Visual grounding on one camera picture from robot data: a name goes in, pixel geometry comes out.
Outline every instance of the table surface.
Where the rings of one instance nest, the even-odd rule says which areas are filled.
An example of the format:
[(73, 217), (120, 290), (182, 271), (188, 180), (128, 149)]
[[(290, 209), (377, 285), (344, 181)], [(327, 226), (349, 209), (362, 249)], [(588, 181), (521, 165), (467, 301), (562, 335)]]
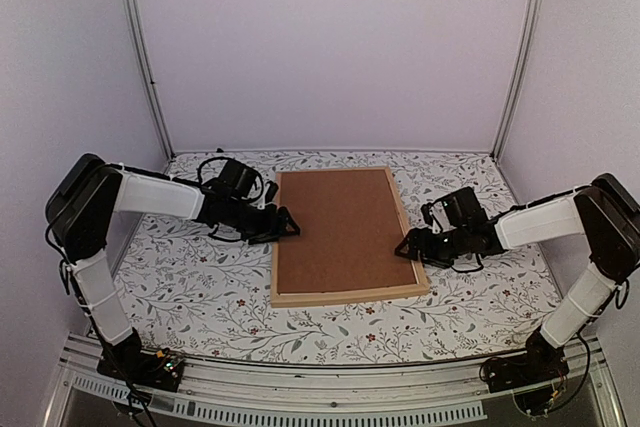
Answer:
[[(215, 154), (183, 154), (170, 173), (195, 179)], [(274, 179), (276, 171), (388, 165), (412, 226), (420, 205), (464, 186), (489, 215), (513, 198), (484, 154), (234, 152)], [(214, 174), (205, 169), (204, 177)], [(193, 355), (302, 364), (405, 363), (520, 348), (559, 303), (537, 246), (484, 261), (473, 274), (426, 267), (423, 297), (332, 307), (271, 309), (270, 245), (225, 244), (209, 229), (146, 215), (116, 277), (120, 299), (147, 346)], [(458, 269), (475, 267), (459, 261)]]

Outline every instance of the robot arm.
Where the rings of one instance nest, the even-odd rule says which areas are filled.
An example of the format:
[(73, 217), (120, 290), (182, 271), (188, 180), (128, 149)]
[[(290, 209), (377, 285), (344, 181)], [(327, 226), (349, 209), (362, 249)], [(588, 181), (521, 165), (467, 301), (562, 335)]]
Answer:
[[(226, 161), (218, 177), (194, 182), (106, 164), (85, 154), (49, 199), (47, 241), (62, 254), (63, 278), (108, 344), (100, 373), (116, 378), (124, 373), (133, 383), (175, 391), (182, 372), (175, 355), (161, 351), (154, 358), (141, 351), (140, 338), (120, 303), (105, 253), (113, 212), (170, 215), (215, 229), (224, 224), (240, 234), (238, 239), (222, 239), (228, 241), (262, 243), (300, 234), (286, 207), (271, 203), (275, 183), (267, 183), (265, 189), (256, 170), (234, 159), (218, 159)], [(249, 198), (258, 180), (261, 192)], [(265, 202), (264, 208), (253, 205), (258, 200)]]
[[(436, 204), (452, 229), (443, 229), (434, 216)], [(475, 254), (481, 263), (489, 255), (565, 235), (584, 234), (589, 242), (587, 269), (529, 336), (526, 354), (486, 363), (483, 377), (491, 392), (566, 375), (563, 346), (597, 317), (640, 262), (640, 206), (611, 174), (492, 219), (468, 187), (426, 204), (422, 213), (428, 227), (412, 229), (396, 254), (441, 268), (462, 255)]]

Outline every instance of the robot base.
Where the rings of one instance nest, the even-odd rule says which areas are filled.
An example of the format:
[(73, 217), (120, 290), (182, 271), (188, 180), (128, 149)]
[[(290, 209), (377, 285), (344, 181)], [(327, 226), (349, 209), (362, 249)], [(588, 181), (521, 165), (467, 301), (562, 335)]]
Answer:
[[(150, 363), (157, 358), (153, 354), (139, 354), (141, 363)], [(98, 373), (106, 377), (111, 377), (116, 380), (124, 380), (122, 375), (113, 366), (113, 364), (106, 359), (100, 359), (98, 363)], [(167, 372), (165, 370), (159, 370), (157, 372), (149, 372), (148, 375), (137, 374), (129, 377), (135, 385), (141, 385), (144, 387), (151, 387), (154, 389), (165, 390), (168, 392), (177, 392), (180, 382), (182, 381), (182, 373), (184, 372), (184, 363), (178, 364), (174, 370)]]
[(528, 360), (528, 355), (522, 354), (506, 358), (494, 357), (485, 362), (481, 372), (483, 380), (489, 386), (489, 392), (518, 389), (569, 374), (567, 361), (561, 356), (546, 363), (544, 368), (538, 366), (536, 369), (532, 368)]

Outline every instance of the wooden frame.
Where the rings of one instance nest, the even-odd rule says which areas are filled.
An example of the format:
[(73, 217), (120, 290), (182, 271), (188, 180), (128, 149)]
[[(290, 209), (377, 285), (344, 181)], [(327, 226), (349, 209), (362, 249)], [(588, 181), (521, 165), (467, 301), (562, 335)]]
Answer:
[[(352, 169), (311, 169), (304, 171), (292, 172), (325, 172), (325, 171), (353, 171), (353, 170), (384, 170), (391, 193), (395, 200), (395, 210), (400, 222), (402, 233), (406, 235), (409, 232), (409, 218), (402, 205), (400, 194), (391, 173), (389, 166), (379, 167), (358, 167)], [(283, 172), (276, 173), (276, 181), (281, 185)], [(279, 203), (280, 193), (278, 192), (275, 202)], [(413, 273), (416, 278), (415, 284), (398, 285), (393, 287), (381, 287), (375, 289), (348, 290), (342, 292), (325, 292), (325, 293), (304, 293), (304, 294), (280, 294), (277, 291), (278, 286), (278, 242), (273, 244), (273, 257), (271, 267), (271, 307), (315, 307), (324, 305), (353, 304), (359, 302), (375, 302), (379, 300), (400, 299), (406, 297), (416, 297), (425, 295), (429, 292), (430, 282), (424, 272), (421, 262), (411, 261)]]

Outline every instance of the aluminum frame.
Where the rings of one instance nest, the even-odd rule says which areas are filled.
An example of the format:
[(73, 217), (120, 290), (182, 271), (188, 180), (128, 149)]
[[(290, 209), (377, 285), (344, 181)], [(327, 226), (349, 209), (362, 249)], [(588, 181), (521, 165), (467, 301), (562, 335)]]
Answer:
[(160, 107), (160, 98), (158, 97), (158, 91), (156, 89), (156, 83), (151, 70), (149, 55), (147, 53), (147, 46), (142, 34), (142, 22), (140, 20), (140, 12), (138, 10), (138, 1), (122, 1), (124, 3), (124, 10), (129, 22), (129, 32), (131, 34), (131, 40), (133, 41), (133, 48), (138, 61), (140, 75), (142, 76), (142, 83), (144, 85), (147, 103), (149, 104), (151, 119), (153, 121), (156, 134), (158, 135), (162, 152), (167, 160), (170, 160), (175, 157), (175, 151), (171, 144), (171, 138), (169, 137), (169, 130), (167, 129), (162, 108)]
[[(589, 338), (588, 343), (592, 351), (590, 379), (603, 425), (625, 426), (602, 349), (595, 338)], [(43, 427), (60, 425), (72, 388), (124, 402), (127, 394), (124, 383), (102, 377), (95, 371), (100, 353), (96, 340), (69, 336), (59, 363), (57, 388)], [(571, 368), (569, 377), (581, 377), (586, 367), (582, 344), (577, 340), (569, 342), (565, 354)], [(270, 425), (273, 425), (273, 419), (277, 417), (290, 426), (303, 425), (305, 419), (316, 425), (320, 419), (325, 419), (325, 425), (340, 427), (349, 425), (349, 419), (353, 420), (351, 425), (384, 425), (376, 420), (389, 418), (396, 419), (397, 423), (402, 416), (406, 416), (411, 425), (416, 415), (437, 412), (444, 415), (445, 411), (449, 412), (452, 418), (448, 420), (452, 422), (427, 425), (453, 425), (464, 419), (453, 418), (452, 412), (476, 405), (476, 415), (482, 417), (484, 400), (544, 385), (491, 394), (478, 378), (478, 369), (485, 358), (360, 368), (265, 365), (188, 356), (184, 378), (176, 394), (143, 390), (153, 394), (149, 406), (153, 412), (205, 423), (243, 425), (245, 422), (239, 419), (254, 415), (256, 422), (251, 425), (256, 426), (263, 425), (265, 418), (271, 419)], [(228, 418), (220, 422), (220, 413)]]
[(500, 125), (498, 127), (498, 134), (496, 135), (496, 139), (493, 143), (493, 149), (491, 150), (491, 156), (498, 162), (500, 162), (500, 159), (504, 154), (504, 149), (509, 137), (509, 131), (511, 130), (511, 124), (513, 123), (513, 117), (518, 105), (518, 99), (520, 98), (520, 92), (522, 91), (524, 75), (529, 60), (529, 54), (531, 52), (531, 45), (533, 43), (533, 36), (538, 23), (538, 17), (540, 16), (541, 3), (542, 0), (527, 0), (527, 10), (525, 13), (516, 65), (509, 84), (507, 100), (500, 119)]

